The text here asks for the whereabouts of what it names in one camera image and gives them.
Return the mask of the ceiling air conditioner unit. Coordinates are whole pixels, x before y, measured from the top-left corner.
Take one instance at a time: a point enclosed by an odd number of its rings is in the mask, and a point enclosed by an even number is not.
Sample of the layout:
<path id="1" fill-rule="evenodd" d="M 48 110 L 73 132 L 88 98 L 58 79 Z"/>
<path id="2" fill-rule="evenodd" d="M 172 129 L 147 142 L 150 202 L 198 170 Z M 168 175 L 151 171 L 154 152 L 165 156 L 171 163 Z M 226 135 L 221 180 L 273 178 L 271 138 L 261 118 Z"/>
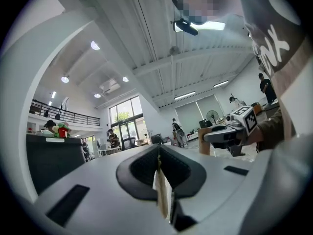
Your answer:
<path id="1" fill-rule="evenodd" d="M 104 94 L 110 94 L 118 90 L 119 88 L 121 88 L 121 86 L 115 79 L 107 80 L 102 85 L 100 85 L 100 89 Z"/>

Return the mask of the rectangular ceiling panel light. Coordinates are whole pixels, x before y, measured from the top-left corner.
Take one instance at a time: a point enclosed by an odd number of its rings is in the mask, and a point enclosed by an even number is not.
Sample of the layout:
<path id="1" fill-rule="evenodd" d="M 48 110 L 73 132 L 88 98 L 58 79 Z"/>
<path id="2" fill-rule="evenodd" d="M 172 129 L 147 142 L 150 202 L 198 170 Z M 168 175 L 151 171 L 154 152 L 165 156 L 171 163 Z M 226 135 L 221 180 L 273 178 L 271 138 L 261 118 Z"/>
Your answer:
<path id="1" fill-rule="evenodd" d="M 186 21 L 175 21 L 174 23 L 174 31 L 181 32 L 183 29 L 182 26 L 186 26 L 188 28 L 193 28 L 197 31 L 199 30 L 224 30 L 225 23 L 222 22 L 214 22 L 214 21 L 207 21 L 204 24 L 194 24 Z"/>

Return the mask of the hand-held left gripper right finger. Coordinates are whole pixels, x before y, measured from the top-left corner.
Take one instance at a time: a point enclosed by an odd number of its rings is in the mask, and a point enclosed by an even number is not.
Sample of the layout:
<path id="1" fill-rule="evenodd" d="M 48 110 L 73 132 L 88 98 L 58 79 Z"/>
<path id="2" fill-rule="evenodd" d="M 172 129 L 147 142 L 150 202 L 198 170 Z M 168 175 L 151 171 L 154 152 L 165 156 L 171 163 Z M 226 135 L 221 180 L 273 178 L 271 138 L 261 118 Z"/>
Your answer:
<path id="1" fill-rule="evenodd" d="M 222 206 L 254 164 L 223 155 L 203 155 L 196 149 L 159 148 L 161 169 L 174 191 L 174 214 L 197 223 Z"/>

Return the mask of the tall black-framed window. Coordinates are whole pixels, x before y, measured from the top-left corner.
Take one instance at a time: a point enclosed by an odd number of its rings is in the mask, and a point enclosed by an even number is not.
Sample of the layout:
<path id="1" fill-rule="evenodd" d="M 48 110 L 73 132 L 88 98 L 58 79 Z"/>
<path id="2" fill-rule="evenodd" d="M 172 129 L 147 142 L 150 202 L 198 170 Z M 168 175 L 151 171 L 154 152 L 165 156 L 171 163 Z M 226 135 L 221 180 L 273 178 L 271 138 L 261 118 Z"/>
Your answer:
<path id="1" fill-rule="evenodd" d="M 139 139 L 145 123 L 139 96 L 109 108 L 109 113 L 111 129 L 120 141 L 131 137 Z"/>

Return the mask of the black standing fan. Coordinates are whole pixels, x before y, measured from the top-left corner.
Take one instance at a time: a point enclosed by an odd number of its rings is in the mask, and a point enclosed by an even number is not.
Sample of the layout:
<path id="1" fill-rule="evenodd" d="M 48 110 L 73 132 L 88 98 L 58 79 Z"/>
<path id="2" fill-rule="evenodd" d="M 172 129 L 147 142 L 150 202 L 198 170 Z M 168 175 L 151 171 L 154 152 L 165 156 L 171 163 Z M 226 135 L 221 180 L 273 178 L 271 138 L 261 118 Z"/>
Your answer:
<path id="1" fill-rule="evenodd" d="M 206 114 L 206 119 L 210 121 L 211 123 L 217 124 L 219 120 L 219 115 L 216 111 L 210 110 Z"/>

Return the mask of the black mezzanine railing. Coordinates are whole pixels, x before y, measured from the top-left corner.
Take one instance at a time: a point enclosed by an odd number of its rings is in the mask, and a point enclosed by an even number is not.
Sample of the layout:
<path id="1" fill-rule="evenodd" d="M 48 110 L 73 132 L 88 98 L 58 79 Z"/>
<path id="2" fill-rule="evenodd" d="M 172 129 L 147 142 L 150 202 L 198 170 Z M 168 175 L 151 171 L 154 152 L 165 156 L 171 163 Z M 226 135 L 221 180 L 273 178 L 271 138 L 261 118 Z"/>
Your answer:
<path id="1" fill-rule="evenodd" d="M 83 125 L 100 126 L 100 118 L 87 116 L 71 111 L 57 108 L 37 100 L 32 100 L 29 113 L 33 115 L 51 118 L 54 120 L 62 120 L 70 123 L 78 123 Z"/>

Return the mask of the person's right forearm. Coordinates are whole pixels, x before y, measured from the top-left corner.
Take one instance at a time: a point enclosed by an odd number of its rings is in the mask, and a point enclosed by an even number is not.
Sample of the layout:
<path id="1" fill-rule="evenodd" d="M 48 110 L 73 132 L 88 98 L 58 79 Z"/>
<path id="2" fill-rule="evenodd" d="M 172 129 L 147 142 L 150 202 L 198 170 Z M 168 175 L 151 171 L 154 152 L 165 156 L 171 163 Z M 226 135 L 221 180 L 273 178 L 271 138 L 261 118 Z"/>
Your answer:
<path id="1" fill-rule="evenodd" d="M 280 108 L 268 120 L 258 125 L 257 134 L 257 152 L 273 149 L 279 142 L 284 140 L 283 118 Z"/>

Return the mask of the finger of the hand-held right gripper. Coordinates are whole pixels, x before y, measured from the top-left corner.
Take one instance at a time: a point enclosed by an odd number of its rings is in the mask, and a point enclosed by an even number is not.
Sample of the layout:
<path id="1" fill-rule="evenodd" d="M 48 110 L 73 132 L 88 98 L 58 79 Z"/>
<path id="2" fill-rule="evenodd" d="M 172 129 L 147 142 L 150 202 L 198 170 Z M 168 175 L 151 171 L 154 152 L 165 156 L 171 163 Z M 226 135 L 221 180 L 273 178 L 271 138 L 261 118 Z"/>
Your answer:
<path id="1" fill-rule="evenodd" d="M 228 125 L 216 125 L 211 132 L 204 135 L 203 140 L 209 143 L 224 143 L 236 138 L 237 130 Z"/>

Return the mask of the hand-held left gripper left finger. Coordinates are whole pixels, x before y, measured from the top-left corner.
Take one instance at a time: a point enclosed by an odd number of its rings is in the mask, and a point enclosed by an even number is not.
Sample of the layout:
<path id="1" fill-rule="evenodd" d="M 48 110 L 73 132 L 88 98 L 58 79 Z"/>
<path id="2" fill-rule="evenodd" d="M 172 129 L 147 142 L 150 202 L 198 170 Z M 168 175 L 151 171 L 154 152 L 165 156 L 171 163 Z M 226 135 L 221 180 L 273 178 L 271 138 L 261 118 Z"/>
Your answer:
<path id="1" fill-rule="evenodd" d="M 133 148 L 83 164 L 41 193 L 36 209 L 47 215 L 64 195 L 80 185 L 89 190 L 61 228 L 63 232 L 71 235 L 175 234 L 156 201 L 133 198 L 116 178 L 121 162 L 152 148 L 151 145 Z"/>

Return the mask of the grey roller blind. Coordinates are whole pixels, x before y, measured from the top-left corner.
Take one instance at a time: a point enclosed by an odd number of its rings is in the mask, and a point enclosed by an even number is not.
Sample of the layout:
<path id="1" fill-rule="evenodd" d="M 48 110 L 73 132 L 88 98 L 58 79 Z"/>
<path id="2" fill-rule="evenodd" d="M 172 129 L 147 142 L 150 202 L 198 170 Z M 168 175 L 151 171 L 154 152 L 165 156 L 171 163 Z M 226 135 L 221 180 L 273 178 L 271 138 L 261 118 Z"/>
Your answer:
<path id="1" fill-rule="evenodd" d="M 178 121 L 181 123 L 182 129 L 186 133 L 193 130 L 197 131 L 200 128 L 199 122 L 203 120 L 203 117 L 196 102 L 177 107 L 175 110 Z"/>
<path id="2" fill-rule="evenodd" d="M 206 114 L 210 110 L 216 111 L 219 115 L 219 119 L 224 116 L 222 109 L 214 95 L 197 100 L 197 105 L 204 119 L 206 119 Z"/>

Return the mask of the red and green plush toy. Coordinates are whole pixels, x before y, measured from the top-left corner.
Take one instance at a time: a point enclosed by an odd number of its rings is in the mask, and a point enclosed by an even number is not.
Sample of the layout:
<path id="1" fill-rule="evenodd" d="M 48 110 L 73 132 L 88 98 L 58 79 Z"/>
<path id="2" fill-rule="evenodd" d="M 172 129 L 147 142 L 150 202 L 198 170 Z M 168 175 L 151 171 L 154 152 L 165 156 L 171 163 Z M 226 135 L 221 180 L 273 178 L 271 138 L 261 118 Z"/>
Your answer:
<path id="1" fill-rule="evenodd" d="M 68 138 L 70 128 L 67 122 L 60 122 L 52 127 L 55 138 Z"/>

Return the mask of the person's brown printed shirt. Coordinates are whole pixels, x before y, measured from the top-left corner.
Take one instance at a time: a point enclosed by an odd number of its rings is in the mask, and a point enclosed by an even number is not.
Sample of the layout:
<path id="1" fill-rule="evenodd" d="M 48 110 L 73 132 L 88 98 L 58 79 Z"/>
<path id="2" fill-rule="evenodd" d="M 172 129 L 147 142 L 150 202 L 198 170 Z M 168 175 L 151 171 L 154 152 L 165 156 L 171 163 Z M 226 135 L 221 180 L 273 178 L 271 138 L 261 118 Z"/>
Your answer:
<path id="1" fill-rule="evenodd" d="M 284 140 L 313 133 L 313 44 L 287 0 L 241 0 L 253 50 L 281 109 Z"/>

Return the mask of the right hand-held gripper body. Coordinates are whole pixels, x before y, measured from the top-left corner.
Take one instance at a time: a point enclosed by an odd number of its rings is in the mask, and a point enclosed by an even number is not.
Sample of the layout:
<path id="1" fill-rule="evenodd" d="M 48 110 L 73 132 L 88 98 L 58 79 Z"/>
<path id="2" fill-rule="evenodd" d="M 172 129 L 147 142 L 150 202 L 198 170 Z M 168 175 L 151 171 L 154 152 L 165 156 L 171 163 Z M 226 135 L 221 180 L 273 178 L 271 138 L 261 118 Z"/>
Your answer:
<path id="1" fill-rule="evenodd" d="M 223 124 L 237 130 L 236 138 L 224 143 L 211 143 L 214 148 L 226 149 L 232 157 L 244 156 L 242 142 L 247 141 L 248 136 L 257 127 L 257 117 L 253 107 L 243 106 L 226 116 Z"/>

